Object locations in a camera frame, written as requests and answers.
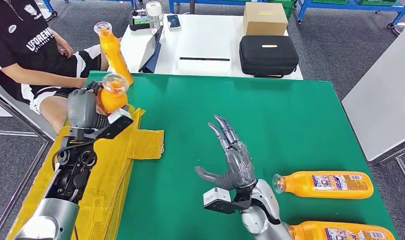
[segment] green table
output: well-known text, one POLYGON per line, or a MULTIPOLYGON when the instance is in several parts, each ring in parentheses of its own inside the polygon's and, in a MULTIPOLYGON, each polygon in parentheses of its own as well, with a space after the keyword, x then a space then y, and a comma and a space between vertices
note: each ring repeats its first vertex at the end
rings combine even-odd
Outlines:
MULTIPOLYGON (((214 114, 229 121, 247 144, 256 177, 270 184, 275 173, 370 174, 330 82, 158 74, 134 74, 133 80, 129 102, 146 110, 142 129, 165 130, 165 152, 159 160, 134 162, 118 240, 252 239, 239 213, 203 208, 203 193, 214 186, 194 167, 227 170, 219 141, 207 126, 215 122, 214 114)), ((289 224, 371 224, 397 238, 376 187, 364 200, 276 197, 280 217, 289 224)))

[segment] robotic arm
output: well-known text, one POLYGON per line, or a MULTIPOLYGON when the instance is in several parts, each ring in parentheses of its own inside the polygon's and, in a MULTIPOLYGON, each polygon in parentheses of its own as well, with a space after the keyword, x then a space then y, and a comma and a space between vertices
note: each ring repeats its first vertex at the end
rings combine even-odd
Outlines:
POLYGON ((224 214, 241 213, 245 228, 256 240, 292 240, 286 226, 279 218, 279 204, 269 184, 256 179, 247 146, 239 140, 228 121, 214 115, 220 124, 219 129, 209 123, 220 141, 226 155, 228 171, 218 175, 195 167, 196 173, 215 187, 204 193, 204 208, 224 214), (228 191, 236 190, 233 201, 228 191))
POLYGON ((67 99, 69 136, 52 158, 54 175, 45 196, 15 240, 70 240, 92 168, 97 163, 94 142, 113 139, 132 122, 119 108, 109 116, 96 112, 100 83, 74 90, 67 99))

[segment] floor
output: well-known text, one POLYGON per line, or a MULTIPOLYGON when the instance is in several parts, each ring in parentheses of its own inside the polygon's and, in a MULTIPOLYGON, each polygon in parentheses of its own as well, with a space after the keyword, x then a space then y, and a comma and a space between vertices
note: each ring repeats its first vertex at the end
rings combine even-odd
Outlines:
MULTIPOLYGON (((161 2, 164 11, 168 11, 167 1, 161 2)), ((59 15, 49 25, 75 50, 98 43, 93 31, 97 22, 112 23, 117 37, 122 36, 128 25, 130 4, 127 2, 64 3, 62 0, 52 0, 51 4, 59 15)), ((175 11, 180 14, 188 12, 189 6, 183 3, 175 5, 175 11)), ((196 13, 202 15, 242 15, 243 12, 242 6, 196 6, 196 13)), ((298 51, 303 77, 331 81, 340 100, 396 38, 386 29, 387 23, 396 15, 392 12, 375 14, 370 11, 309 9, 301 25, 297 25, 296 14, 289 20, 288 32, 298 51)), ((27 131, 15 119, 6 117, 0 117, 0 130, 27 131)), ((0 215, 40 144, 38 138, 0 136, 0 215)), ((401 240, 405 240, 405 178, 396 162, 386 166, 370 162, 368 166, 398 235, 401 240)), ((8 218, 0 239, 6 236, 20 205, 21 201, 8 218)))

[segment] white shorts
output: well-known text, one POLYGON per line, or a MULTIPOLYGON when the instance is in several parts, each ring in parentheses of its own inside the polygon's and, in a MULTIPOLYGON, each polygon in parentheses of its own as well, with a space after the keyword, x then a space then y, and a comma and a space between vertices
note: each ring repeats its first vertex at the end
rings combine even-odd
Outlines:
MULTIPOLYGON (((101 69, 101 48, 100 45, 91 46, 85 50, 74 53, 70 60, 72 67, 75 66, 75 74, 70 77, 87 78, 89 71, 101 69)), ((75 90, 75 87, 64 86, 37 86, 21 84, 21 94, 25 100, 30 101, 30 109, 41 114, 40 106, 44 99, 51 96, 67 98, 75 90)))

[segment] orange bottle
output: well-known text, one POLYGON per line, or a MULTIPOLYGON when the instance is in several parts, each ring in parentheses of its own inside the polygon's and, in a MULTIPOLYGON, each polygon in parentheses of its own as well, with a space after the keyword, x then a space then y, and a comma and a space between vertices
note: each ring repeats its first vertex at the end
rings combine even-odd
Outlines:
POLYGON ((129 85, 132 85, 134 82, 131 73, 120 52, 120 41, 114 36, 112 28, 109 22, 102 21, 97 23, 93 27, 93 30, 99 35, 101 48, 107 57, 110 67, 114 69, 115 73, 123 75, 129 85))
POLYGON ((384 227, 346 222, 305 221, 288 232, 293 240, 395 240, 384 227))
POLYGON ((128 81, 123 75, 109 73, 102 78, 103 89, 98 94, 102 106, 108 113, 128 104, 126 91, 129 88, 128 81))
POLYGON ((367 199, 374 186, 369 176, 359 171, 297 171, 289 176, 275 174, 276 193, 293 193, 307 198, 367 199))

